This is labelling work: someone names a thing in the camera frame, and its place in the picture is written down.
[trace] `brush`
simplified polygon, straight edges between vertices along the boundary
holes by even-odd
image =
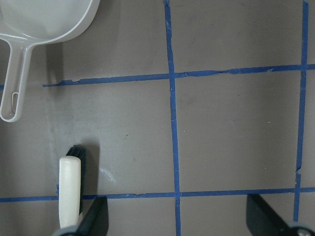
[[[78,223],[83,208],[86,149],[74,145],[59,162],[59,222],[65,228]]]

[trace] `blue painter's tape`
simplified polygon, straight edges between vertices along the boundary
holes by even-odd
[[[176,78],[183,78],[187,76],[201,77],[217,74],[253,74],[264,72],[279,72],[279,71],[295,71],[301,70],[301,65],[279,65],[279,66],[263,66],[252,68],[236,68],[229,70],[203,70],[203,71],[188,71],[183,73],[176,73]]]
[[[121,77],[111,77],[111,78],[82,79],[79,81],[62,80],[58,84],[43,85],[43,87],[57,87],[57,86],[68,86],[68,85],[91,85],[91,84],[106,84],[106,83],[165,80],[165,79],[168,79],[168,74],[135,75],[135,76],[121,76]]]
[[[301,192],[301,175],[297,172],[295,178],[295,189],[294,189],[294,205],[293,205],[293,220],[299,220],[299,208],[300,208],[300,192]]]
[[[203,197],[203,196],[231,196],[247,194],[280,194],[294,193],[294,188],[280,189],[249,189],[249,190],[222,190],[222,191],[202,191],[202,192],[182,192],[182,197]]]
[[[279,66],[264,66],[264,67],[252,67],[252,68],[236,68],[229,70],[203,70],[203,71],[188,71],[182,73],[174,72],[173,61],[169,65],[175,78],[183,78],[187,76],[202,77],[216,74],[251,74],[251,73],[263,73],[263,72],[279,72],[279,71],[295,71],[301,70],[301,65],[279,65]],[[315,64],[309,64],[308,70],[315,70]],[[70,86],[70,85],[90,85],[90,84],[106,84],[106,83],[120,83],[120,82],[132,82],[132,81],[147,81],[147,80],[166,80],[169,74],[155,74],[155,75],[135,75],[135,76],[121,76],[110,78],[91,78],[82,79],[79,81],[63,80],[58,84],[43,85],[43,87],[58,87],[58,86]],[[4,89],[4,85],[0,85],[0,90]]]
[[[144,193],[144,194],[108,194],[108,195],[84,195],[83,200],[92,200],[98,196],[106,196],[108,199],[125,198],[174,198],[175,193]]]
[[[308,70],[315,70],[315,64],[308,64],[307,69]]]
[[[176,84],[175,84],[175,68],[174,56],[172,51],[172,21],[171,8],[169,0],[165,0],[165,29],[166,29],[166,45],[169,72],[169,88],[170,88],[170,105],[171,105],[171,129],[173,144],[173,167],[174,167],[174,188],[175,188],[175,222],[176,236],[181,236],[181,210],[180,210],[180,176],[179,176],[179,158],[178,158],[178,137],[177,137],[177,118],[176,118]]]
[[[302,20],[302,57],[301,57],[301,84],[300,84],[300,105],[299,105],[299,121],[297,135],[297,153],[296,153],[296,177],[295,177],[295,194],[294,194],[294,210],[293,220],[299,220],[299,205],[301,191],[301,175],[303,156],[303,136],[304,136],[304,120],[305,120],[305,96],[306,96],[306,72],[307,72],[307,50],[308,50],[308,30],[309,30],[309,5],[303,1],[303,20]]]
[[[315,193],[315,187],[301,188],[303,193]],[[106,196],[108,199],[129,199],[129,198],[175,198],[175,210],[180,212],[180,197],[202,197],[202,196],[234,196],[246,194],[282,194],[295,193],[295,188],[280,189],[249,189],[249,190],[222,190],[222,191],[200,191],[200,192],[167,192],[167,193],[144,193],[144,194],[108,194],[108,195],[84,195],[84,200],[93,200],[98,196]],[[0,203],[7,202],[34,202],[34,201],[57,201],[58,196],[40,197],[19,197],[19,198],[0,198]]]
[[[58,200],[57,196],[0,198],[0,203],[35,202],[35,201],[57,201],[57,200]]]
[[[301,188],[300,189],[301,193],[313,193],[315,192],[315,187],[310,187],[310,188]]]

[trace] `white brush handle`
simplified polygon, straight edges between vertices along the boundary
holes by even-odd
[[[81,160],[64,156],[59,162],[59,222],[60,228],[78,223],[81,188]]]

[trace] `gray surface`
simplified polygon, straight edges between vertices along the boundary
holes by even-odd
[[[84,201],[84,212],[92,201]],[[59,227],[58,202],[1,203],[0,235],[50,236]],[[107,236],[175,235],[174,199],[109,199]]]
[[[173,236],[175,235],[175,200],[112,199],[108,202],[108,236]]]
[[[58,202],[1,203],[0,235],[50,236],[59,229]]]
[[[78,143],[85,194],[174,191],[168,81],[42,88],[35,50],[22,118],[0,121],[0,197],[55,195],[59,158]]]
[[[299,72],[177,79],[181,191],[295,183]]]
[[[301,193],[299,221],[315,230],[315,193]]]
[[[314,187],[315,183],[315,71],[307,72],[303,162],[300,170],[302,187]]]
[[[302,1],[172,0],[177,72],[301,63]]]
[[[309,43],[308,43],[308,57],[307,63],[315,63],[315,1],[308,0],[309,4]]]
[[[263,195],[285,220],[292,220],[293,194]],[[182,236],[251,236],[246,227],[246,196],[181,199]]]
[[[52,82],[167,73],[163,1],[101,0],[82,35],[47,50],[52,70],[63,76]]]
[[[308,62],[315,63],[315,2],[308,2]],[[301,61],[302,1],[170,4],[178,72]],[[0,84],[8,56],[0,41]],[[23,116],[0,121],[0,198],[55,196],[58,160],[76,143],[88,149],[85,194],[174,191],[167,80],[42,88],[167,72],[163,0],[101,0],[81,36],[36,47]],[[308,71],[303,187],[315,182],[314,77]],[[298,71],[177,79],[181,191],[294,187],[299,81]],[[300,199],[300,220],[313,228],[314,195]],[[292,219],[293,194],[264,197]],[[109,200],[109,235],[173,236],[174,204]],[[42,236],[59,227],[57,201],[0,203],[0,212],[0,235]],[[181,214],[184,236],[249,235],[245,196],[181,198]]]

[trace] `white plastic scoop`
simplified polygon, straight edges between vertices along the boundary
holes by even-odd
[[[99,1],[0,0],[0,39],[11,50],[0,106],[3,120],[21,117],[33,48],[80,35],[92,22]]]

